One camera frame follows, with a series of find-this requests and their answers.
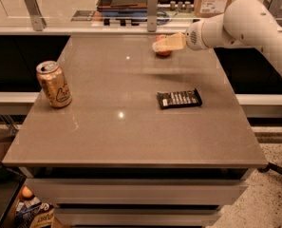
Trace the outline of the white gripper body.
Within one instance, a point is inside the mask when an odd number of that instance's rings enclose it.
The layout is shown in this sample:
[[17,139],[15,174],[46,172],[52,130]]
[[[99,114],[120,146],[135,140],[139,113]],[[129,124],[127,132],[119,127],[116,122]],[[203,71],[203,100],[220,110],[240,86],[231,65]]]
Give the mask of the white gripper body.
[[202,37],[203,25],[203,21],[196,21],[185,30],[186,45],[192,50],[207,49]]

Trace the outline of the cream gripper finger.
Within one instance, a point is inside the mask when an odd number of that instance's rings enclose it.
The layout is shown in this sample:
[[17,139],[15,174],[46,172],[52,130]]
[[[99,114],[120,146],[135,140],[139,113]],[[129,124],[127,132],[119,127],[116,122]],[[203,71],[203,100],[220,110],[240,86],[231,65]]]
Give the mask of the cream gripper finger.
[[155,52],[167,51],[167,50],[179,50],[183,49],[186,46],[186,36],[181,33],[175,33],[172,35],[167,35],[165,39],[160,41],[155,41],[152,45],[152,49]]

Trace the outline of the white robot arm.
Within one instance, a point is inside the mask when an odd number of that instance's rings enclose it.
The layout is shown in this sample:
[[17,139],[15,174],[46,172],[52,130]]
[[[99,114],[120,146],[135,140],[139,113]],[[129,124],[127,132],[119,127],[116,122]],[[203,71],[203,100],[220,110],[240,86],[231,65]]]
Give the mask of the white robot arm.
[[[282,28],[256,0],[236,0],[222,14],[195,22],[183,33],[161,37],[153,50],[231,46],[255,48],[282,76]],[[254,171],[249,190],[207,228],[282,228],[282,168]]]

